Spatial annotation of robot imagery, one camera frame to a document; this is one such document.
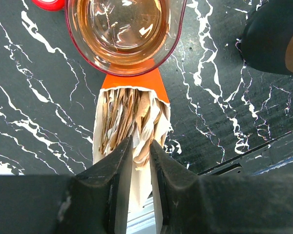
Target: black marble countertop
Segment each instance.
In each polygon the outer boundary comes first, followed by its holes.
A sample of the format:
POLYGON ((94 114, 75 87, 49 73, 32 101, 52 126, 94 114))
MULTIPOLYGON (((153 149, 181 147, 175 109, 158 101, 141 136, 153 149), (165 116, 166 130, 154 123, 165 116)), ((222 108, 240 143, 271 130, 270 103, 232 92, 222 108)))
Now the black marble countertop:
MULTIPOLYGON (((171 102, 166 150, 200 173, 293 130, 293 77, 256 71, 237 45, 260 0, 188 0, 181 39, 160 67, 171 102)), ((92 165, 105 74, 74 47, 64 12, 0 1, 0 167, 77 174, 92 165)))

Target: glass rim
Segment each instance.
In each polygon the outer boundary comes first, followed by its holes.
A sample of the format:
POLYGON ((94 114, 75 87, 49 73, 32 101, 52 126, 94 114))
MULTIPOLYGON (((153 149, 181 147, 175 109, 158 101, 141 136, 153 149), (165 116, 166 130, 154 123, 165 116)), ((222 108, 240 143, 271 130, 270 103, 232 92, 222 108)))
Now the glass rim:
POLYGON ((136 76, 140 76, 140 75, 143 75, 143 74, 146 74, 148 72, 151 72, 153 71, 154 69, 158 68, 160 65, 162 65, 167 59, 168 57, 172 54, 172 52, 174 51, 174 49, 176 48, 178 42, 179 42, 179 39, 180 39, 180 36, 181 36, 181 30, 182 30, 182 22, 183 22, 183 18, 184 18, 184 13, 185 13, 185 9, 186 9, 186 5, 187 5, 187 1, 186 0, 182 0, 184 2, 182 8, 181 8, 181 15, 180 15, 180 19, 179 19, 179 27, 178 27, 178 32, 177 32, 177 36, 176 36, 176 39, 175 39, 175 42, 174 44, 172 45, 170 51, 167 53, 167 55, 159 62, 157 63, 156 65, 154 65, 152 68, 149 68, 143 72, 138 72, 138 73, 135 73, 135 74, 128 74, 128 75, 120 75, 120 74, 117 74, 117 73, 114 73, 114 72, 111 72, 111 71, 107 71, 107 70, 104 70, 102 69, 101 67, 97 66, 96 64, 94 64, 93 62, 91 62, 87 57, 86 55, 82 52, 82 50, 80 49, 80 47, 78 46, 74 36, 73 36, 73 33, 72 33, 72 29, 71 29, 71 26, 69 24, 69 19, 68 19, 68 8, 69 8, 69 4, 68 4, 68 1, 70 0, 66 0, 65 1, 65 21, 66 21, 66 26, 68 28, 68 32, 69 32, 69 35, 70 35, 70 38, 72 39, 75 47, 77 48, 78 52, 82 55, 82 57, 91 65, 93 66, 94 68, 98 69, 99 71, 105 73, 105 74, 109 74, 109 75, 113 75, 113 76, 116 76, 116 77, 136 77, 136 76))

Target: box of tea bags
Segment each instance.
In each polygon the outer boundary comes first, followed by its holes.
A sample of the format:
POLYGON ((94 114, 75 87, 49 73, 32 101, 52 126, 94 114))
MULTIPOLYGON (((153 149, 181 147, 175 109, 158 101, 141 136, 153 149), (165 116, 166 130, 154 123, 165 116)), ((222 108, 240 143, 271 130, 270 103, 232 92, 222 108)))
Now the box of tea bags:
POLYGON ((107 75, 98 97, 93 137, 93 163, 133 136, 129 211, 142 209, 152 191, 149 149, 163 147, 170 128, 170 106, 158 69, 138 77, 107 75))

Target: red cap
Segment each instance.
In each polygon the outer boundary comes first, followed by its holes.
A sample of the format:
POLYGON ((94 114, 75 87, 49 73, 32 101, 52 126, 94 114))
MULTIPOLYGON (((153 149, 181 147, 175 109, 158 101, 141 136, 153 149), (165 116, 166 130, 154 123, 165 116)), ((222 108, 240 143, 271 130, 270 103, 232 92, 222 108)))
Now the red cap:
POLYGON ((64 8, 65 0, 32 0, 38 7, 46 11, 60 11, 64 8))

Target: red bottle cap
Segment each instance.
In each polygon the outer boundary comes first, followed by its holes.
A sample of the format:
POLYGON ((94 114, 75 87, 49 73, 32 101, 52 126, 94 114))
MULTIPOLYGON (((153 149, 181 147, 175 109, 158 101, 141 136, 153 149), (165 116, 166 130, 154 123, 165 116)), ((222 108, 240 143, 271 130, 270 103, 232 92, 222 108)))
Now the red bottle cap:
POLYGON ((32 0, 34 4, 46 11, 60 11, 65 0, 32 0))

